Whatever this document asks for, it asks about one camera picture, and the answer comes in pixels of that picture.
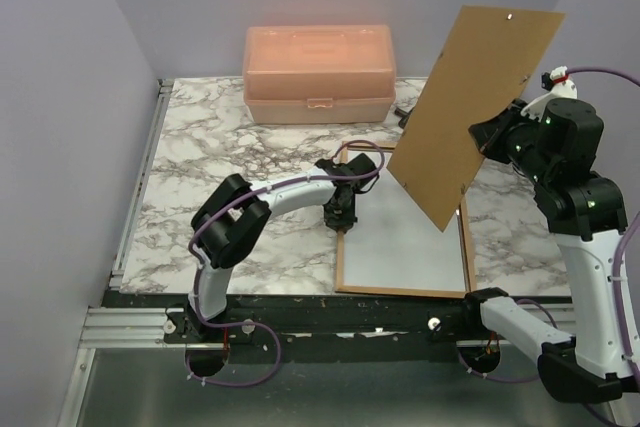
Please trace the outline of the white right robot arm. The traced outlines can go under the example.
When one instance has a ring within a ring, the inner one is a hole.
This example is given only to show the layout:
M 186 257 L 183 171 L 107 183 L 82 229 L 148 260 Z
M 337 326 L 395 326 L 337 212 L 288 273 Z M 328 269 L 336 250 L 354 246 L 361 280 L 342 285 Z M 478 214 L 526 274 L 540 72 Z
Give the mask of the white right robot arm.
M 469 337 L 495 333 L 535 362 L 556 401 L 600 404 L 639 390 L 639 336 L 625 250 L 628 221 L 617 184 L 592 165 L 604 131 L 595 108 L 556 98 L 539 115 L 513 104 L 470 126 L 481 154 L 519 170 L 534 188 L 565 264 L 575 318 L 566 333 L 528 313 L 499 288 L 466 294 L 460 326 Z

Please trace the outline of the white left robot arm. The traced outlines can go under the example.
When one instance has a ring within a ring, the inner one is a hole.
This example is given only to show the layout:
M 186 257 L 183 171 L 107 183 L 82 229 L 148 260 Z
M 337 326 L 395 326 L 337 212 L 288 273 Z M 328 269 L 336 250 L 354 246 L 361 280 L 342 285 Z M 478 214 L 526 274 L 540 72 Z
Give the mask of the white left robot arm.
M 359 154 L 345 163 L 321 159 L 309 171 L 275 182 L 225 178 L 191 220 L 188 250 L 199 266 L 189 294 L 188 331 L 201 342 L 220 334 L 232 269 L 253 251 L 269 221 L 320 206 L 325 226 L 345 233 L 357 222 L 356 197 L 371 189 L 384 164 Z

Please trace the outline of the brown cardboard backing board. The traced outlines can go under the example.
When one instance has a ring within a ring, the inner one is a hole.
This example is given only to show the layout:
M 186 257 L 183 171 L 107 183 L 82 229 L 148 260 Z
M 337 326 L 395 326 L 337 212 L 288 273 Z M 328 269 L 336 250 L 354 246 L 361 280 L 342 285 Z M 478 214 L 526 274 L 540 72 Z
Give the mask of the brown cardboard backing board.
M 483 163 L 468 129 L 500 114 L 525 89 L 564 14 L 463 6 L 388 163 L 439 230 Z

